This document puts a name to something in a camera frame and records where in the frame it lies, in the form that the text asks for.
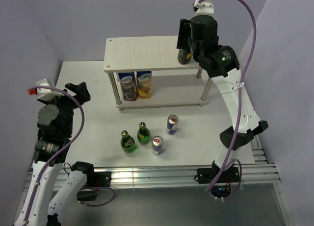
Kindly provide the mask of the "black can silver top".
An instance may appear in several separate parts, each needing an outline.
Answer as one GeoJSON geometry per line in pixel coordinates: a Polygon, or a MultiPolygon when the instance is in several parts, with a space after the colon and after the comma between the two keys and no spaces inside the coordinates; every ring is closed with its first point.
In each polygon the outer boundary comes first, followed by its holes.
{"type": "Polygon", "coordinates": [[[186,65],[191,61],[192,52],[190,46],[178,47],[178,56],[177,60],[180,64],[186,65]]]}

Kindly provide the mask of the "green glass bottle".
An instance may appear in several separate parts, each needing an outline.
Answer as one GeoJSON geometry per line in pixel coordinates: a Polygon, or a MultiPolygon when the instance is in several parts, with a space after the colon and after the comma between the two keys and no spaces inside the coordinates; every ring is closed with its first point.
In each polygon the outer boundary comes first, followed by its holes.
{"type": "Polygon", "coordinates": [[[137,138],[140,144],[147,145],[151,139],[151,133],[149,129],[146,127],[144,122],[139,124],[139,129],[137,131],[137,138]]]}
{"type": "Polygon", "coordinates": [[[123,151],[128,154],[135,152],[137,149],[137,145],[134,138],[130,136],[126,130],[123,130],[121,132],[121,135],[122,138],[120,141],[120,145],[123,151]]]}

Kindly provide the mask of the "blue silver can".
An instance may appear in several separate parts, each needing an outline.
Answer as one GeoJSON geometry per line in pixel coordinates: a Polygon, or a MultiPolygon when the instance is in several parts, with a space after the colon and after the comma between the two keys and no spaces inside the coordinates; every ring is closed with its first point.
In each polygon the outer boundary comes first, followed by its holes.
{"type": "Polygon", "coordinates": [[[177,131],[179,118],[176,115],[170,115],[167,119],[166,131],[169,135],[173,135],[177,131]]]}
{"type": "Polygon", "coordinates": [[[153,154],[160,155],[163,150],[163,138],[159,135],[152,138],[153,154]]]}

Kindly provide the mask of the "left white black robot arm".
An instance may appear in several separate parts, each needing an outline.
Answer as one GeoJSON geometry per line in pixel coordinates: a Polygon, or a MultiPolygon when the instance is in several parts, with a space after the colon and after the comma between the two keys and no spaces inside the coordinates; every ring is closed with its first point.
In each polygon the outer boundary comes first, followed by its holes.
{"type": "Polygon", "coordinates": [[[64,90],[44,79],[29,88],[30,95],[44,104],[38,112],[38,140],[32,164],[32,176],[23,208],[15,221],[16,226],[59,226],[62,210],[75,199],[83,186],[91,186],[96,180],[93,164],[76,162],[66,182],[54,196],[57,177],[65,163],[70,145],[82,131],[73,135],[74,110],[91,97],[85,82],[67,83],[64,90]]]}

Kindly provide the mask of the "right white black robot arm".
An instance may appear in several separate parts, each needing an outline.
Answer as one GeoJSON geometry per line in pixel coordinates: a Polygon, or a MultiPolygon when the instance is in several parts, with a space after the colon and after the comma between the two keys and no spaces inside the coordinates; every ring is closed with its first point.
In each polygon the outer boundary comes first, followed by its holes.
{"type": "Polygon", "coordinates": [[[185,65],[194,59],[207,72],[232,119],[232,125],[219,135],[223,148],[213,161],[210,185],[224,181],[230,174],[226,166],[233,162],[231,155],[268,128],[250,102],[235,51],[218,43],[217,32],[218,23],[212,16],[198,15],[180,20],[177,40],[178,62],[185,65]]]}

